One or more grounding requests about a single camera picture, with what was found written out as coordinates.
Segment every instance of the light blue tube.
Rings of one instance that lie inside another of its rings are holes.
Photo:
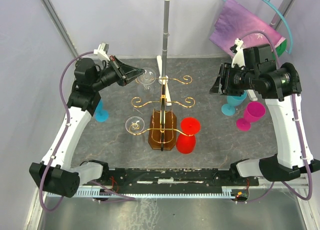
[[[266,3],[267,5],[269,5],[278,15],[279,17],[281,18],[281,20],[283,21],[283,23],[285,24],[285,27],[288,31],[288,34],[289,34],[289,39],[290,39],[290,48],[289,48],[289,51],[286,51],[288,52],[289,54],[291,54],[292,52],[292,46],[294,44],[294,40],[293,40],[293,37],[292,37],[292,33],[291,33],[291,30],[290,30],[290,27],[286,21],[286,19],[284,18],[284,16],[281,14],[281,12],[273,5],[271,4],[268,0],[262,0],[264,3]]]

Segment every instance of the purple fabric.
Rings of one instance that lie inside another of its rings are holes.
[[[267,23],[252,14],[235,0],[226,0],[222,12],[215,23],[215,30],[210,36],[210,40],[223,49],[231,57],[234,53],[230,47],[235,44],[235,39],[242,37],[253,30],[266,32],[278,47],[285,38],[272,29]],[[266,44],[268,40],[262,34],[251,34],[243,38],[244,47]]]

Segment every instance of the gray floor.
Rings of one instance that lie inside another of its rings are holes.
[[[183,108],[173,104],[172,109],[178,120],[196,117],[202,125],[196,136],[196,148],[189,155],[179,153],[176,148],[172,151],[161,152],[152,150],[148,144],[148,133],[144,136],[133,136],[125,129],[125,122],[131,116],[140,116],[149,125],[152,109],[159,109],[159,104],[150,104],[138,110],[131,105],[131,99],[138,96],[138,85],[133,82],[126,87],[116,84],[101,91],[109,119],[98,123],[93,118],[84,130],[73,156],[72,165],[77,166],[85,160],[101,160],[108,162],[111,167],[128,168],[227,168],[230,163],[246,158],[262,158],[277,152],[276,137],[271,116],[267,114],[252,125],[248,132],[236,128],[236,120],[243,116],[243,110],[249,102],[247,98],[238,106],[234,116],[222,114],[221,106],[226,97],[210,95],[219,72],[221,62],[229,58],[201,59],[168,59],[167,75],[171,78],[182,79],[190,75],[193,82],[182,85],[170,80],[168,85],[171,99],[183,102],[188,96],[196,100],[193,108]],[[156,70],[156,59],[128,59],[126,63],[137,67],[150,67]],[[154,100],[160,98],[160,85],[155,82]]]
[[[251,199],[265,190],[250,190]],[[58,198],[49,198],[52,208]],[[38,230],[305,230],[298,201],[287,189],[261,202],[238,204],[223,199],[138,199],[98,204],[64,199],[53,213],[43,213]]]

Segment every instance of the hexagonal wooden base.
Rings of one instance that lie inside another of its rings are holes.
[[[160,128],[160,111],[154,112],[154,124],[153,116],[150,119],[150,128]],[[172,111],[165,112],[165,128],[176,129],[177,128],[177,117]],[[176,145],[177,132],[175,130],[165,130],[164,131],[164,141],[168,142],[164,144],[164,150],[171,150]],[[148,143],[152,149],[161,150],[161,132],[160,130],[150,130]]]

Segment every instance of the gray wall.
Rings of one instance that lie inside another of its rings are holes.
[[[292,55],[285,54],[282,62],[295,65],[302,84],[302,116],[306,137],[313,156],[320,159],[320,67],[319,58],[320,0],[296,0],[286,19],[292,29],[294,47]],[[320,173],[312,175],[313,194],[320,206]]]
[[[51,0],[78,52],[110,43],[110,53],[155,57],[162,50],[164,0]],[[274,11],[260,0],[237,0],[266,22]],[[272,0],[278,6],[282,0]],[[171,0],[169,56],[221,56],[208,40],[222,0]]]
[[[0,0],[0,23],[0,229],[21,230],[36,188],[29,166],[58,132],[72,57],[40,0]]]

